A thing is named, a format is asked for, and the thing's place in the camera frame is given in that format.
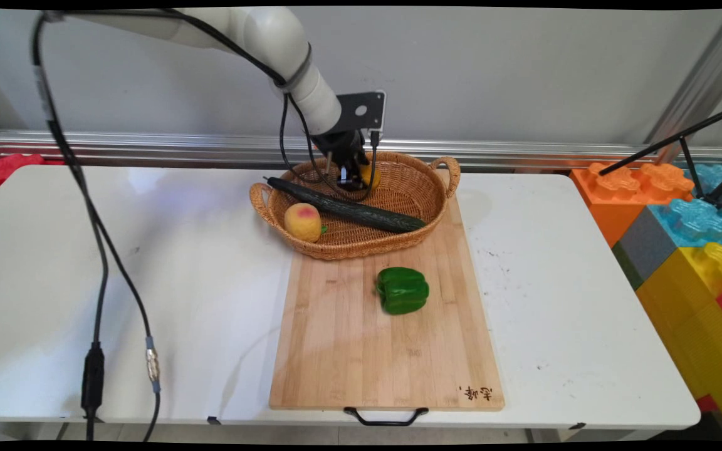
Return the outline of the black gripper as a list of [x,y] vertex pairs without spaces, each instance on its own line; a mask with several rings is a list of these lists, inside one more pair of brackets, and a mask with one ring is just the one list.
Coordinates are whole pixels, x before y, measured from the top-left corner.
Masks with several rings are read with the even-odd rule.
[[352,192],[370,187],[370,163],[359,129],[313,136],[313,143],[323,156],[330,155],[330,160],[339,166],[338,188]]

